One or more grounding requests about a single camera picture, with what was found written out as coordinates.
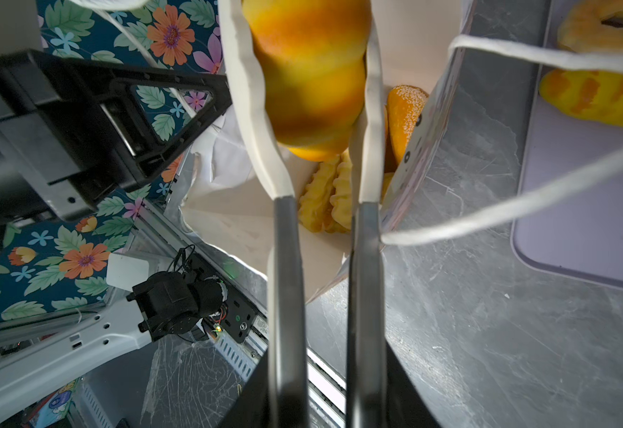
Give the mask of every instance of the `purple tray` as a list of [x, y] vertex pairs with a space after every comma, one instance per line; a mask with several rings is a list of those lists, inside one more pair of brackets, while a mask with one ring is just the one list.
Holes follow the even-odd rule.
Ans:
[[[553, 2], [546, 45], [554, 45], [556, 26], [574, 3]], [[620, 147], [623, 128], [565, 116], [536, 93], [519, 193]], [[516, 220], [511, 245], [531, 268], [623, 288], [623, 174]]]

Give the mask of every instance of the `orange bread roll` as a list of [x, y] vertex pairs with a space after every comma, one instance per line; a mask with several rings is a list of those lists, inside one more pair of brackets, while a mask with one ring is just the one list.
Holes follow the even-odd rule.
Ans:
[[387, 95], [387, 122], [397, 164], [402, 162], [413, 128], [428, 100], [428, 94], [414, 86], [401, 85]]
[[364, 106], [368, 0], [243, 0], [279, 143], [321, 162], [348, 146]]

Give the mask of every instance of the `wire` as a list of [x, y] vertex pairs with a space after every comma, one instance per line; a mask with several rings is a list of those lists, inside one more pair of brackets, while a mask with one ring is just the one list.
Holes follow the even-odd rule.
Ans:
[[623, 149], [609, 153], [598, 161], [578, 168], [536, 190], [483, 208], [468, 216], [445, 221], [433, 227], [388, 232], [381, 236], [381, 241], [388, 245], [425, 245], [458, 238], [543, 210], [620, 173], [623, 173]]
[[[140, 44], [138, 39], [136, 39], [136, 36], [134, 36], [128, 30], [126, 30], [126, 28], [124, 28], [124, 26], [121, 25], [116, 19], [112, 18], [109, 13], [107, 13], [104, 10], [100, 10], [100, 9], [93, 9], [93, 11], [95, 13], [97, 13], [98, 15], [100, 15], [102, 17], [102, 19], [104, 19], [105, 21], [107, 21], [107, 22], [111, 23], [113, 26], [115, 26], [116, 29], [119, 30], [120, 33], [122, 33], [124, 36], [126, 36], [126, 38], [129, 39], [131, 44], [136, 47], [138, 52], [140, 52], [140, 55], [142, 55], [143, 58], [145, 58], [145, 61], [151, 67], [162, 68], [162, 67], [160, 67], [157, 64], [157, 62], [152, 57], [152, 55], [150, 55], [150, 53], [147, 51], [147, 49], [143, 45]], [[191, 118], [194, 118], [197, 115], [197, 113], [195, 112], [195, 110], [192, 107], [190, 107], [190, 104], [187, 103], [187, 101], [184, 98], [184, 96], [176, 88], [170, 88], [169, 90], [171, 91], [171, 94], [174, 97], [176, 97], [176, 99], [179, 101], [179, 103], [181, 103], [181, 106], [183, 106], [183, 108], [186, 109], [187, 115], [189, 115]]]
[[622, 53], [579, 54], [525, 45], [524, 43], [512, 42], [510, 40], [469, 36], [468, 34], [460, 34], [454, 37], [452, 43], [449, 45], [450, 56], [452, 56], [454, 50], [459, 47], [498, 53], [520, 60], [563, 68], [564, 70], [604, 70], [614, 73], [623, 73]]
[[[192, 249], [192, 252], [186, 256], [186, 249], [188, 248]], [[190, 256], [193, 254], [195, 254], [195, 244], [190, 244], [179, 249], [179, 251], [176, 253], [176, 256], [173, 258], [173, 260], [171, 260], [171, 263], [169, 263], [169, 266], [166, 268], [167, 272], [171, 270], [171, 266], [174, 267], [173, 272], [176, 272], [181, 269], [185, 269], [187, 259], [189, 259]], [[181, 266], [177, 265], [179, 259], [181, 259]]]

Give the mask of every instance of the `white paper bag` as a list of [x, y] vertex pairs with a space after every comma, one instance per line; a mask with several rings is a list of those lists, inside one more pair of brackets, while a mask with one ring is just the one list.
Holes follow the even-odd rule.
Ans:
[[[374, 0], [372, 10], [381, 45], [385, 94], [400, 84], [432, 92], [407, 148], [413, 154], [397, 170], [381, 210], [383, 227], [394, 228], [406, 212], [416, 186], [424, 179], [446, 129], [461, 63], [460, 55], [448, 57], [447, 48], [460, 29], [466, 30], [468, 25], [462, 25], [461, 3], [457, 1]], [[464, 24], [470, 24], [471, 14], [469, 8]], [[229, 141], [223, 151], [215, 147], [209, 164], [214, 159], [227, 159], [228, 153], [237, 153], [238, 148], [232, 144]], [[287, 149], [281, 151], [299, 197], [318, 164], [299, 159]], [[226, 188], [205, 183], [201, 171], [200, 179], [184, 199], [181, 213], [184, 222], [206, 243], [263, 275], [273, 246], [273, 201], [252, 172], [243, 179], [241, 170], [247, 165], [234, 163], [238, 170], [223, 177]], [[350, 236], [313, 234], [302, 226], [299, 234], [305, 297], [311, 301], [346, 277], [344, 262], [350, 251]]]

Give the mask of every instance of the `gray marble surface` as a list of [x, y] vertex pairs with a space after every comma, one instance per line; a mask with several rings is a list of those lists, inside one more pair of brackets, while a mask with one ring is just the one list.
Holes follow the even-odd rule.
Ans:
[[[540, 45], [549, 1], [478, 0], [472, 34]], [[401, 228], [516, 193], [537, 66], [465, 55], [448, 131]], [[623, 292], [537, 272], [511, 225], [384, 251], [387, 338], [444, 427], [623, 427]], [[345, 373], [347, 286], [307, 307]]]

